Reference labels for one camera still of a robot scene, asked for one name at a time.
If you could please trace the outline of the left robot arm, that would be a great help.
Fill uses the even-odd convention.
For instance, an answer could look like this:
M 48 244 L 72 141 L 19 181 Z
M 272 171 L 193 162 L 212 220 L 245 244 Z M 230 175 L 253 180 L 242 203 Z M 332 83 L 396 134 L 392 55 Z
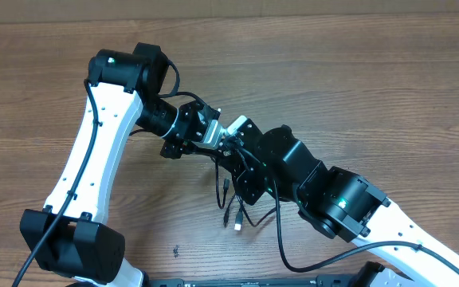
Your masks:
M 148 276 L 124 256 L 124 236 L 108 227 L 112 185 L 128 137 L 163 139 L 167 158 L 214 156 L 226 130 L 198 96 L 175 107 L 162 93 L 173 62 L 157 45 L 131 53 L 102 49 L 88 64 L 87 101 L 65 168 L 40 210 L 25 210 L 20 231 L 28 263 L 87 286 L 146 286 Z

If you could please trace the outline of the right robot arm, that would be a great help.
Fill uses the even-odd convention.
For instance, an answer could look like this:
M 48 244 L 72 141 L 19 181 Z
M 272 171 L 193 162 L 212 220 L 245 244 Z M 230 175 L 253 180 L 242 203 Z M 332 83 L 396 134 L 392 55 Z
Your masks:
M 325 167 L 283 125 L 266 133 L 240 116 L 215 144 L 237 194 L 253 205 L 264 193 L 293 202 L 299 216 L 327 238 L 370 251 L 424 286 L 459 286 L 459 255 L 425 232 L 367 179 Z

